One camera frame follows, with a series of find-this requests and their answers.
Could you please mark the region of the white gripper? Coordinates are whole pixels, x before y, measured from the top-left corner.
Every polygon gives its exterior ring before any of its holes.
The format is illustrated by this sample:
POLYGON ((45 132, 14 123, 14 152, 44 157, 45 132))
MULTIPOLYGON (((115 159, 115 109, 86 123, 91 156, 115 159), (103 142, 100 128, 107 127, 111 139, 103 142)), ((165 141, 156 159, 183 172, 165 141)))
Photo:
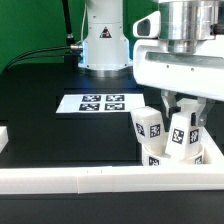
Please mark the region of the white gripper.
POLYGON ((166 41, 138 40, 134 78, 138 84, 163 89, 161 98, 169 119, 181 111, 176 92, 204 97, 197 99, 198 108, 191 114, 191 125, 203 127, 214 100, 224 101, 224 36, 199 41, 194 54, 168 53, 166 47, 166 41))

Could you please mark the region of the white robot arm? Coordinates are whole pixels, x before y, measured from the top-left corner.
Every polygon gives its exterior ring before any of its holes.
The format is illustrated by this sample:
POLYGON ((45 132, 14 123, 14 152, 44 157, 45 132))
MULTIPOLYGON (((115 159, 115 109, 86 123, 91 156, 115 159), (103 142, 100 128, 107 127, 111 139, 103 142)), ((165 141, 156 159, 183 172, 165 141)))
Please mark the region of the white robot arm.
POLYGON ((131 67, 137 83, 161 90, 170 117, 175 94, 198 98, 191 123, 203 126, 216 100, 224 101, 224 0, 154 0, 158 9, 136 21, 133 49, 123 34, 123 0, 84 0, 79 66, 112 76, 131 67))

